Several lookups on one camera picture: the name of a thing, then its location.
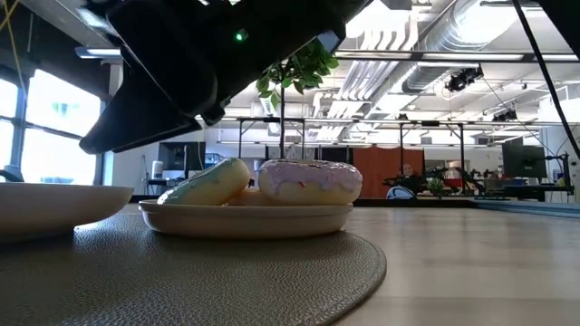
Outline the ceiling light fixture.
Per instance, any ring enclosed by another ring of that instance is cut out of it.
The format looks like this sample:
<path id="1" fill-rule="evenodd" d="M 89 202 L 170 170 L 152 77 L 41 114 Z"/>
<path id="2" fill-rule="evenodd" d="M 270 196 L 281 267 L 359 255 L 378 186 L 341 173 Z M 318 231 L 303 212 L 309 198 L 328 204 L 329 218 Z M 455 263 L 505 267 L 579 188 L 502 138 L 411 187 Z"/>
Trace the ceiling light fixture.
<path id="1" fill-rule="evenodd" d="M 119 48 L 76 47 L 75 53 L 82 59 L 121 59 Z"/>

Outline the black metal station frame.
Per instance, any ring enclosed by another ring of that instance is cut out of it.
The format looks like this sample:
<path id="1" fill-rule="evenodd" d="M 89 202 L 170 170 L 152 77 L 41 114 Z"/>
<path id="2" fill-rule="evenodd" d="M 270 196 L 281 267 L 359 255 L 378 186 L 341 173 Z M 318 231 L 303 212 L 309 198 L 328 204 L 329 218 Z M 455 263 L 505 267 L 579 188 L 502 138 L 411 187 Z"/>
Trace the black metal station frame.
<path id="1" fill-rule="evenodd" d="M 256 122 L 263 122 L 263 123 L 278 123 L 280 125 L 280 138 L 279 138 L 279 149 L 280 149 L 280 158 L 285 158 L 285 124 L 288 122 L 295 122 L 299 123 L 302 126 L 301 134 L 302 134 L 302 158 L 305 157 L 305 127 L 306 127 L 306 120 L 304 118 L 289 118 L 285 119 L 284 116 L 281 117 L 237 117 L 236 121 L 238 122 L 238 141 L 237 141 L 237 154 L 238 157 L 241 158 L 242 155 L 242 140 L 243 135 L 251 129 Z"/>
<path id="2" fill-rule="evenodd" d="M 407 120 L 404 122 L 398 119 L 399 123 L 399 145 L 400 145 L 400 175 L 405 176 L 404 172 L 404 137 L 407 133 L 403 132 L 403 128 L 406 124 L 412 125 L 413 127 L 421 126 L 423 128 L 435 128 L 435 127 L 446 127 L 453 135 L 459 139 L 459 152 L 460 152 L 460 169 L 461 173 L 461 185 L 462 193 L 466 194 L 467 182 L 462 173 L 465 171 L 465 142 L 464 142 L 464 124 L 462 122 L 445 122 L 439 120 Z"/>

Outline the person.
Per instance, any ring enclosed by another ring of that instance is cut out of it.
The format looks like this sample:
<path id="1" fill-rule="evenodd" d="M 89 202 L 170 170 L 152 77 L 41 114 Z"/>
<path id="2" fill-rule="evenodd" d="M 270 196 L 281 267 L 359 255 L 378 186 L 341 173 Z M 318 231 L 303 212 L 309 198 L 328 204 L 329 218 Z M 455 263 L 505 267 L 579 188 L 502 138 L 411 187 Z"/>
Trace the person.
<path id="1" fill-rule="evenodd" d="M 405 187 L 412 193 L 418 194 L 425 190 L 425 179 L 423 175 L 415 172 L 410 164 L 403 164 L 402 174 L 397 177 L 388 177 L 383 181 L 385 186 Z"/>

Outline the large pink frosted donut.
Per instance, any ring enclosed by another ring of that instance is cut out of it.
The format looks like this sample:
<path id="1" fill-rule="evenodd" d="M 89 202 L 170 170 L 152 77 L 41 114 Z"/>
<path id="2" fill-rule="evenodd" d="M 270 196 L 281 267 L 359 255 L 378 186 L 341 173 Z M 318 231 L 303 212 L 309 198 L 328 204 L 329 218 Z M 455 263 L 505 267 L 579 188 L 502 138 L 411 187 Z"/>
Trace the large pink frosted donut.
<path id="1" fill-rule="evenodd" d="M 290 206 L 343 206 L 359 197 L 363 176 L 347 163 L 271 159 L 258 170 L 262 194 Z"/>

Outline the round grey textured placemat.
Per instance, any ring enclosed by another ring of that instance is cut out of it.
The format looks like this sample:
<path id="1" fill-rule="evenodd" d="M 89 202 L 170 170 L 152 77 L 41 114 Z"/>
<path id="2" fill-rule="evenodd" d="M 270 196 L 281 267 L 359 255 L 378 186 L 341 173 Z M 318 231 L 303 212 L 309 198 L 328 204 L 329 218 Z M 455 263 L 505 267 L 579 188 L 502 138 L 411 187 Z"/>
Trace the round grey textured placemat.
<path id="1" fill-rule="evenodd" d="M 136 214 L 0 244 L 0 326 L 317 326 L 369 297 L 383 251 L 346 232 L 283 241 L 161 235 Z"/>

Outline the small beige round plate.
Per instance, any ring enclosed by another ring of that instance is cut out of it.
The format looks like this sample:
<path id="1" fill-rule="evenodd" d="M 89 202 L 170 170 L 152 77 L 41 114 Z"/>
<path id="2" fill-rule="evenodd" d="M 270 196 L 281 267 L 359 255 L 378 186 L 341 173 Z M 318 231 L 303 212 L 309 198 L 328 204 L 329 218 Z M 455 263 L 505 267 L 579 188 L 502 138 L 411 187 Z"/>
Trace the small beige round plate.
<path id="1" fill-rule="evenodd" d="M 339 206 L 193 206 L 141 200 L 146 225 L 165 235 L 272 240 L 327 235 L 345 225 L 351 204 Z"/>

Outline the orange partition panel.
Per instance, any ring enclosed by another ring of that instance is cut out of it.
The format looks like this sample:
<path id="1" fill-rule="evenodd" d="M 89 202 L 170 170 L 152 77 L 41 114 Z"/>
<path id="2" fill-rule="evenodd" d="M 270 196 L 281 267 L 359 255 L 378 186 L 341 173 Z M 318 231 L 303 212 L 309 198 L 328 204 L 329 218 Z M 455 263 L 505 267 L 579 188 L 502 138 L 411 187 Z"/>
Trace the orange partition panel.
<path id="1" fill-rule="evenodd" d="M 404 163 L 410 164 L 418 174 L 424 169 L 423 149 L 404 149 Z M 360 198 L 385 199 L 391 187 L 383 181 L 400 175 L 400 147 L 396 148 L 356 148 L 353 150 L 353 164 L 362 174 Z"/>

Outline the large beige round plate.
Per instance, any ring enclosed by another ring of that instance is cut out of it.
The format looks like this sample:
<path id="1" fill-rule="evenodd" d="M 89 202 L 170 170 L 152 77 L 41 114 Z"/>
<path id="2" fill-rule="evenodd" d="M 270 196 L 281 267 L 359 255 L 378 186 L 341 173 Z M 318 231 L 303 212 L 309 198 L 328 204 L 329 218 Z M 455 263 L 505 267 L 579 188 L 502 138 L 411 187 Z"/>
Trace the large beige round plate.
<path id="1" fill-rule="evenodd" d="M 131 187 L 0 183 L 0 244 L 60 235 L 109 218 Z"/>

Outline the black computer monitor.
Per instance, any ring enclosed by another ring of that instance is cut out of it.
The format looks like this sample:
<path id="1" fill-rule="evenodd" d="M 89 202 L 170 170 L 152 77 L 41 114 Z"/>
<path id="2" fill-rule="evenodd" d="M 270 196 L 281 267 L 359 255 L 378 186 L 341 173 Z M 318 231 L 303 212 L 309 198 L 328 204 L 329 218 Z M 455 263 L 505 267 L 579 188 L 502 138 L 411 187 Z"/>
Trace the black computer monitor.
<path id="1" fill-rule="evenodd" d="M 206 143 L 161 142 L 158 161 L 164 170 L 203 170 L 205 168 Z"/>
<path id="2" fill-rule="evenodd" d="M 508 177 L 547 177 L 546 156 L 542 147 L 502 145 L 503 174 Z"/>

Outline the white blue round object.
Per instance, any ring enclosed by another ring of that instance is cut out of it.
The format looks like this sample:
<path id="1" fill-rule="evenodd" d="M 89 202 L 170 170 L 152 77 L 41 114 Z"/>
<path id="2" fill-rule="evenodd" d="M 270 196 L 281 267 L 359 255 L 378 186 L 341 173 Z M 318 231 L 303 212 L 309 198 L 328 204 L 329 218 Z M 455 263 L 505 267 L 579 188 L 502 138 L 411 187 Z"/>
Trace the white blue round object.
<path id="1" fill-rule="evenodd" d="M 416 195 L 406 187 L 394 186 L 389 189 L 386 198 L 388 200 L 411 200 L 415 199 Z"/>

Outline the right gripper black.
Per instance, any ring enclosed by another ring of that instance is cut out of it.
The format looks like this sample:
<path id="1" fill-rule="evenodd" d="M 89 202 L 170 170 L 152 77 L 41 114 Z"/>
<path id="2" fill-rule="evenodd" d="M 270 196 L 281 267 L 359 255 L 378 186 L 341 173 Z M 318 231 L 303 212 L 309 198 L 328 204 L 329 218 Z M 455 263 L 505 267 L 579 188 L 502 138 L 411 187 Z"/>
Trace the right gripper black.
<path id="1" fill-rule="evenodd" d="M 90 131 L 88 154 L 119 153 L 214 125 L 231 98 L 218 64 L 232 44 L 229 0 L 115 0 L 123 80 Z"/>

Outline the silver ceiling duct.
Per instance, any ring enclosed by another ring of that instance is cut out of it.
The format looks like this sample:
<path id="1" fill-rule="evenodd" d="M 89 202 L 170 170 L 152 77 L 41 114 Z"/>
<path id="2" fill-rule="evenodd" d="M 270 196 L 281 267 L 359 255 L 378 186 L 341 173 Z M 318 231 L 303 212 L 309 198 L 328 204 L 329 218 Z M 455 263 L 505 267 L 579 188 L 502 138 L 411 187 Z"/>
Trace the silver ceiling duct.
<path id="1" fill-rule="evenodd" d="M 425 52 L 475 52 L 485 48 L 502 35 L 516 20 L 512 7 L 486 6 L 487 0 L 457 0 L 443 15 L 417 50 Z M 408 78 L 402 82 L 403 92 L 419 93 L 427 90 L 450 67 L 424 67 L 407 64 Z"/>

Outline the dark office desk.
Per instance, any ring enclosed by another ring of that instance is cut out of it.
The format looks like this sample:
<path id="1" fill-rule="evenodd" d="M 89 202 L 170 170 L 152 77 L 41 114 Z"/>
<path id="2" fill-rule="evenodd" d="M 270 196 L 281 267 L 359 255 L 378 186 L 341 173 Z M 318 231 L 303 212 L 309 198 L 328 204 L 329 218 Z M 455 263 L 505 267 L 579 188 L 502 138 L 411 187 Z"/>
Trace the dark office desk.
<path id="1" fill-rule="evenodd" d="M 483 196 L 515 197 L 517 200 L 535 199 L 539 202 L 545 202 L 547 192 L 564 192 L 571 196 L 575 193 L 575 188 L 573 186 L 560 187 L 554 184 L 537 186 L 508 185 L 496 190 L 487 189 Z"/>

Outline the large mint green donut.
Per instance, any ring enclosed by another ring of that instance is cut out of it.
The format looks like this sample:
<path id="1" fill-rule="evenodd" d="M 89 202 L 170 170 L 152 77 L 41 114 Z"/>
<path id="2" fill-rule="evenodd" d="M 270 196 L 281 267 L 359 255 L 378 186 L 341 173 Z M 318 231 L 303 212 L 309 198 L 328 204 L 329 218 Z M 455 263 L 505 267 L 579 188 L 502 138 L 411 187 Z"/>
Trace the large mint green donut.
<path id="1" fill-rule="evenodd" d="M 223 206 L 239 195 L 251 179 L 240 158 L 225 158 L 162 194 L 158 205 Z"/>

